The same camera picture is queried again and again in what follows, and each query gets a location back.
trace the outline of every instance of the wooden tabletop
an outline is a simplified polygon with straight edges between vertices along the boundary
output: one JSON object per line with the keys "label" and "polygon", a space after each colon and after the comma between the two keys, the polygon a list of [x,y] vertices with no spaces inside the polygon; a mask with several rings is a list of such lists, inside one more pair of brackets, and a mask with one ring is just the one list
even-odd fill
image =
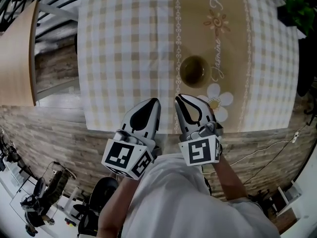
{"label": "wooden tabletop", "polygon": [[0,105],[35,106],[34,1],[0,37]]}

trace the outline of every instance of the table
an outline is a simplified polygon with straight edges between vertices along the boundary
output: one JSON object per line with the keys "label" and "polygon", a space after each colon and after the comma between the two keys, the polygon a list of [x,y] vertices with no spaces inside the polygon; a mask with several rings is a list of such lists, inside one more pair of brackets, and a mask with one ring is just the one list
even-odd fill
{"label": "table", "polygon": [[38,92],[35,80],[35,30],[39,12],[78,20],[74,13],[31,3],[0,37],[0,105],[35,106],[36,101],[78,83],[72,80]]}
{"label": "table", "polygon": [[[119,129],[142,100],[161,103],[159,133],[181,133],[179,93],[209,102],[225,132],[285,128],[298,77],[296,27],[277,20],[281,0],[82,0],[78,68],[88,129]],[[180,78],[200,56],[210,82]]]}

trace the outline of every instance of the wooden desk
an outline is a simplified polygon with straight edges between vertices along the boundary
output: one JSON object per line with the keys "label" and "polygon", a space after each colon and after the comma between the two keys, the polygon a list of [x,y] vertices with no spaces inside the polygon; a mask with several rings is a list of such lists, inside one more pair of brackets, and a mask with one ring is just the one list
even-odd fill
{"label": "wooden desk", "polygon": [[37,92],[34,46],[39,11],[78,21],[74,13],[31,3],[0,37],[0,105],[35,106],[36,101],[78,82],[72,80]]}

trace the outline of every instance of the shirt sleeve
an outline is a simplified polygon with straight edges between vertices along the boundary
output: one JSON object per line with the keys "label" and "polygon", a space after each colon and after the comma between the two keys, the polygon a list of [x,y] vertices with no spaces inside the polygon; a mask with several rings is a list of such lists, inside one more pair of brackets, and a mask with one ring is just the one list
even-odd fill
{"label": "shirt sleeve", "polygon": [[280,237],[277,227],[265,216],[257,203],[247,198],[239,198],[229,201],[229,205],[245,218],[259,238]]}

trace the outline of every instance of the sun-shaped flower design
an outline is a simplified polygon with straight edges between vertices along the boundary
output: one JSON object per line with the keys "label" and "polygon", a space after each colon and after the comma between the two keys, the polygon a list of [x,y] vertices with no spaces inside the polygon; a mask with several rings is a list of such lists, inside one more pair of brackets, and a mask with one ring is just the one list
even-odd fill
{"label": "sun-shaped flower design", "polygon": [[205,21],[204,25],[205,26],[210,26],[210,29],[213,30],[215,29],[216,36],[219,36],[219,30],[224,33],[225,30],[228,32],[231,32],[230,28],[227,27],[226,25],[229,23],[229,21],[225,20],[227,15],[221,14],[218,12],[217,16],[214,14],[212,10],[209,10],[210,15],[207,16],[209,18],[209,21]]}

